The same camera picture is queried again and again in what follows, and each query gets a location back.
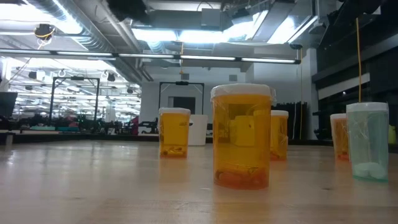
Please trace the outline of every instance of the table surface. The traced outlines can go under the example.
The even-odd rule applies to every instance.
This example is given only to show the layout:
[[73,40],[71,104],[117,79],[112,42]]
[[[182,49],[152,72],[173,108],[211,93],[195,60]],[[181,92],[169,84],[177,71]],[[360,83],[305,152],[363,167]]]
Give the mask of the table surface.
[[212,145],[159,159],[157,142],[75,141],[0,152],[0,223],[398,223],[389,183],[354,180],[333,148],[289,146],[265,190],[213,185]]

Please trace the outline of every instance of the ceiling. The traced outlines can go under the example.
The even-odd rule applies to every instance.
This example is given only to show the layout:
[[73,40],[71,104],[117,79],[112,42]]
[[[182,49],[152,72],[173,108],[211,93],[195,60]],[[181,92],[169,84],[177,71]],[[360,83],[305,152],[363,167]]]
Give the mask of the ceiling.
[[[32,3],[36,1],[24,0],[24,2]],[[118,22],[116,18],[110,13],[107,7],[104,7],[102,0],[56,0],[55,2],[64,6],[62,12],[70,13],[66,19],[60,20],[48,11],[43,11],[42,7],[35,7],[33,5],[12,5],[2,4],[0,7],[0,48],[11,49],[38,49],[41,50],[67,50],[67,51],[87,51],[90,50],[84,44],[85,38],[88,35],[95,35],[95,40],[98,44],[98,49],[107,49],[113,52],[152,52],[154,49],[150,45],[153,43],[145,40],[138,40],[131,29],[136,25],[126,19],[124,22]],[[202,9],[233,9],[240,4],[249,4],[247,1],[219,1],[213,0],[207,2],[189,0],[189,1],[168,1],[168,0],[148,0],[146,4],[150,12],[174,10],[195,12]],[[279,16],[275,20],[279,25],[274,29],[275,31],[283,28],[281,24],[285,24],[287,30],[280,30],[279,36],[274,39],[283,39],[289,29],[296,29],[303,20],[311,14],[311,0],[298,0],[295,4],[289,5],[289,8],[279,6],[279,10],[284,12],[284,16]],[[42,23],[53,24],[57,27],[57,31],[51,38],[51,42],[38,40],[33,34],[33,30]],[[235,57],[272,57],[272,58],[296,58],[297,53],[292,50],[287,44],[268,44],[268,40],[274,35],[274,31],[270,27],[264,27],[264,23],[260,26],[259,31],[253,40],[236,41],[229,43],[184,43],[183,47],[180,42],[165,41],[162,42],[163,52],[169,54],[187,54],[187,55],[212,55],[212,56],[235,56]],[[311,42],[310,35],[304,33],[296,42],[303,43],[304,47],[308,47]],[[103,60],[68,60],[68,59],[53,59],[53,58],[2,58],[3,64],[7,64],[7,78],[12,79],[10,82],[10,91],[18,91],[26,93],[19,97],[20,105],[26,103],[27,106],[34,106],[29,104],[32,98],[37,98],[37,95],[42,94],[43,104],[47,104],[48,94],[51,91],[50,84],[52,77],[56,77],[59,73],[65,72],[65,77],[74,75],[84,76],[86,78],[100,78],[101,79],[101,100],[100,106],[112,105],[116,108],[117,114],[120,118],[127,116],[127,114],[139,113],[139,105],[127,105],[125,99],[132,101],[139,101],[141,91],[139,88],[134,88],[133,94],[127,94],[129,86],[138,87],[142,82],[175,82],[181,79],[180,71],[190,74],[190,82],[204,82],[212,84],[229,83],[229,75],[237,75],[238,82],[244,82],[244,75],[246,70],[250,67],[250,63],[245,62],[219,62],[219,61],[173,61],[173,60],[135,60],[128,59],[117,62],[109,62]],[[39,74],[44,74],[44,79],[33,80],[28,77],[30,71],[36,71]],[[115,73],[115,82],[108,82],[107,74]],[[67,86],[59,86],[55,91],[60,96],[59,106],[63,106],[65,97],[61,94],[90,95],[95,93],[94,88],[83,88],[79,86],[90,86],[91,82],[88,80],[76,82],[69,80],[65,81],[67,85],[74,86],[79,92],[71,91]],[[32,90],[26,90],[26,85],[32,85]],[[114,96],[114,99],[119,103],[113,102],[106,96]],[[92,100],[81,99],[87,108],[93,107]],[[69,107],[73,110],[80,110],[78,103],[70,104]]]

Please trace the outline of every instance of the wooden table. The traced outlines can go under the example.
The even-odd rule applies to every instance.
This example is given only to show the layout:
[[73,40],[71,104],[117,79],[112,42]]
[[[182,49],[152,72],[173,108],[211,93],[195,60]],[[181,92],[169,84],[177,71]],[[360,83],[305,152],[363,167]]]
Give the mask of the wooden table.
[[0,154],[0,223],[398,223],[388,184],[354,180],[331,147],[290,146],[265,190],[213,185],[212,149],[158,159],[157,142],[14,145]]

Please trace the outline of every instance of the exposed duct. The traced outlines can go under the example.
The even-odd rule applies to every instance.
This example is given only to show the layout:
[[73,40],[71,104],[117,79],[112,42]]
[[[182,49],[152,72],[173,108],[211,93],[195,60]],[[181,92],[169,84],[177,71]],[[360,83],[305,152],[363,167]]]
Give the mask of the exposed duct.
[[[93,25],[90,19],[80,10],[80,8],[70,0],[27,0],[28,3],[40,9],[42,12],[52,15],[59,21],[70,24],[78,24],[84,37],[75,37],[74,39],[89,51],[96,52],[115,52],[115,48],[106,40],[103,34]],[[134,83],[142,81],[142,73],[126,62],[117,58],[115,61],[107,61],[115,68],[119,69],[123,77]]]

